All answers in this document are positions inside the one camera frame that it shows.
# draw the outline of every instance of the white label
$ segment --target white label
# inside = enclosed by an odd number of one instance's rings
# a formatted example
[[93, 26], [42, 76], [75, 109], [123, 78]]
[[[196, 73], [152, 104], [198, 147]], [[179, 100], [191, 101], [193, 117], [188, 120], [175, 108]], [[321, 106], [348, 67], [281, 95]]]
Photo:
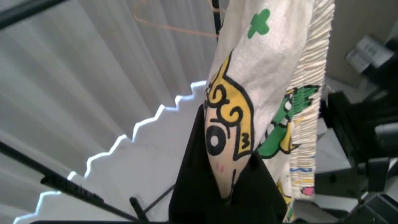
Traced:
[[370, 66], [370, 62], [363, 59], [355, 49], [348, 52], [346, 56], [347, 62], [349, 62], [357, 72], [362, 73], [366, 68]]
[[388, 61], [394, 54], [369, 36], [363, 37], [362, 40], [356, 44], [356, 49], [362, 57], [369, 60], [376, 68]]

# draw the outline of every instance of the printed cloth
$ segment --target printed cloth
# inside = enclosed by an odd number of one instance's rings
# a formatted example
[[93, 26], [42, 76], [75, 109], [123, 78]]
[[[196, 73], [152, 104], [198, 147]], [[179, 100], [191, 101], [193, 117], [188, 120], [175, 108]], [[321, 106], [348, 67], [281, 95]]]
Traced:
[[205, 91], [205, 139], [229, 199], [259, 150], [293, 219], [314, 194], [315, 145], [334, 0], [230, 0]]

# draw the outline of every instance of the orange wire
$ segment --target orange wire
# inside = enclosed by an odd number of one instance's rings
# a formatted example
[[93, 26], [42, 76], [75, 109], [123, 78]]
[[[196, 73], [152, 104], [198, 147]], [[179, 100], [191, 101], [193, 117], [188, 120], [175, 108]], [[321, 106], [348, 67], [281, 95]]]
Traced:
[[[173, 31], [177, 31], [177, 32], [183, 32], [186, 34], [195, 34], [195, 35], [201, 35], [201, 36], [205, 36], [205, 37], [218, 37], [218, 34], [212, 34], [209, 32], [201, 32], [201, 31], [197, 31], [197, 30], [190, 30], [190, 29], [183, 29], [183, 28], [178, 28], [178, 27], [172, 27], [172, 26], [167, 26], [167, 25], [163, 25], [163, 24], [158, 24], [155, 22], [151, 22], [151, 21], [147, 21], [145, 19], [141, 19], [140, 17], [137, 16], [136, 10], [139, 8], [139, 6], [141, 6], [143, 3], [145, 3], [146, 0], [143, 1], [138, 1], [133, 5], [133, 9], [132, 9], [132, 15], [134, 17], [134, 19], [138, 22], [141, 22], [143, 24], [147, 24], [150, 26], [155, 26], [155, 27], [160, 27], [163, 29], [168, 29], [168, 30], [173, 30]], [[207, 2], [209, 3], [211, 9], [213, 10], [213, 12], [225, 12], [225, 9], [216, 9], [213, 7], [213, 5], [211, 4], [210, 0], [207, 0]]]

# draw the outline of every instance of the gray curtain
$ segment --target gray curtain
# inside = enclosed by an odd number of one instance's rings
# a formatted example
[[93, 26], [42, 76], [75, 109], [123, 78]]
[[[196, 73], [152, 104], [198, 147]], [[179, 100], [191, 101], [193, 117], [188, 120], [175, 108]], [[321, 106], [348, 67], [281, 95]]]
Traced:
[[[88, 158], [205, 84], [214, 33], [207, 0], [71, 0], [1, 31], [0, 141], [83, 180]], [[59, 194], [40, 178], [0, 155], [0, 223]]]

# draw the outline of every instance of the cartoon eye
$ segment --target cartoon eye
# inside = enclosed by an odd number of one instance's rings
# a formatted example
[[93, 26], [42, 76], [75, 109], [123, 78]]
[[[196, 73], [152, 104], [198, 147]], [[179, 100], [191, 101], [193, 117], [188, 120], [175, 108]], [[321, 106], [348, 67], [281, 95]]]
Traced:
[[206, 130], [206, 149], [212, 156], [222, 153], [225, 147], [225, 132], [219, 126], [209, 126]]

